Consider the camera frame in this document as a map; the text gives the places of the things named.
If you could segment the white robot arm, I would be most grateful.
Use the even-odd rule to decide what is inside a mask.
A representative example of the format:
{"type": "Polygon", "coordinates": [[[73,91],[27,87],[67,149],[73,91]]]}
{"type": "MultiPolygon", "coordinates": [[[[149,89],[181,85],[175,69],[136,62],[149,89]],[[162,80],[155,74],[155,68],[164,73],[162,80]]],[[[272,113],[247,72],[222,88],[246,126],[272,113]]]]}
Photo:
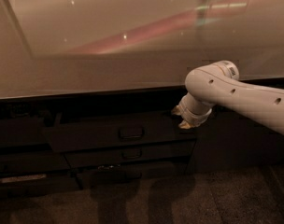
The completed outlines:
{"type": "Polygon", "coordinates": [[[185,87],[187,94],[172,110],[182,117],[181,129],[202,125],[212,107],[221,105],[284,135],[284,90],[241,82],[234,63],[197,67],[186,76],[185,87]]]}

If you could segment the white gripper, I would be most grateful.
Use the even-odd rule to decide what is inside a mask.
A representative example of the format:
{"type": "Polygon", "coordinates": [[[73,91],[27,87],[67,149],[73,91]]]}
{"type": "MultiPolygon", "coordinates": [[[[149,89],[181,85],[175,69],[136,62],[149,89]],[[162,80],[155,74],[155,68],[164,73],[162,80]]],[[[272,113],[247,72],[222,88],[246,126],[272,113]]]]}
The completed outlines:
{"type": "Polygon", "coordinates": [[[207,118],[211,114],[212,109],[210,107],[205,107],[199,113],[194,110],[196,105],[190,105],[180,102],[172,110],[171,114],[175,116],[181,116],[182,121],[179,123],[178,127],[183,130],[189,130],[191,128],[197,128],[206,122],[207,118]]]}

